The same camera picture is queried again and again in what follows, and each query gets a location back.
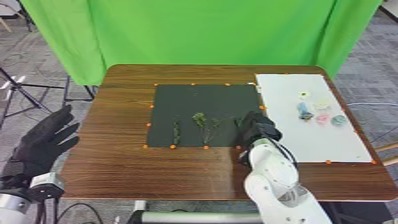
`blue object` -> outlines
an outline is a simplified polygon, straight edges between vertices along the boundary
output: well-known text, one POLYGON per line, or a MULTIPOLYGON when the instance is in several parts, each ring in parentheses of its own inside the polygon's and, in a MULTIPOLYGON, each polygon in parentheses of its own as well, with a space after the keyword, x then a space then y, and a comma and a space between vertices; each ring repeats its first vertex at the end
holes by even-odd
POLYGON ((298 103, 296 109, 298 109, 298 113, 299 113, 298 118, 307 121, 314 115, 307 111, 305 103, 298 103))

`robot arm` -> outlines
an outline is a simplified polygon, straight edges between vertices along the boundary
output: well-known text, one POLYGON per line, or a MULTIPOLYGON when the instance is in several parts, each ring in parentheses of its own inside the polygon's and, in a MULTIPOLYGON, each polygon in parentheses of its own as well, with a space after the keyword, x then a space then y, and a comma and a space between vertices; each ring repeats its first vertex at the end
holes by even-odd
POLYGON ((282 136, 273 122, 252 112, 243 122, 237 143, 244 151, 239 160, 252 167, 244 191, 257 205, 262 223, 331 223, 314 196, 298 184, 294 159, 276 142, 282 136))
POLYGON ((65 140, 77 129, 77 124, 63 128, 70 120, 70 106, 65 106, 21 138, 0 175, 1 224, 22 224, 29 204, 42 204, 63 194, 63 181, 49 170, 60 154, 77 143, 77 137, 65 140))

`wooden table leg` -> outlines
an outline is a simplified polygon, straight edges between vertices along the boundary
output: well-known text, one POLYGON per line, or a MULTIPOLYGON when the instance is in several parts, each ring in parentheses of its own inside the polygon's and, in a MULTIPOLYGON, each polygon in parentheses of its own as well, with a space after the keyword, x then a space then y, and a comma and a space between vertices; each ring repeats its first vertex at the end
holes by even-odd
POLYGON ((3 28, 5 28, 5 30, 12 33, 12 30, 10 30, 10 28, 8 28, 8 25, 6 25, 6 23, 5 23, 5 21, 3 21, 3 18, 0 17, 0 23, 3 24, 3 28))

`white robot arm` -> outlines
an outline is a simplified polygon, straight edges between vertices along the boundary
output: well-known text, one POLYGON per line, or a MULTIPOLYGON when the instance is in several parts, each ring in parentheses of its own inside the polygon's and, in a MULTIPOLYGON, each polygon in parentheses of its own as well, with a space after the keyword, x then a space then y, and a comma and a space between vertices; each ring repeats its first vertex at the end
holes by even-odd
POLYGON ((294 165, 278 150, 278 143, 262 138, 255 140, 248 152, 252 172, 244 179, 244 191, 257 204, 262 223, 328 224, 331 222, 314 196, 298 184, 294 165))

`pink object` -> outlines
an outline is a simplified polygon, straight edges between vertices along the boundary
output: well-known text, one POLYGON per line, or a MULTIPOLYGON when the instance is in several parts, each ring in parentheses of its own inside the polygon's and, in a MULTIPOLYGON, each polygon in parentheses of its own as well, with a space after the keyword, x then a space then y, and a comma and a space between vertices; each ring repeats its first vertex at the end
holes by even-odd
POLYGON ((328 121, 328 114, 321 114, 315 116, 315 123, 324 124, 328 121))

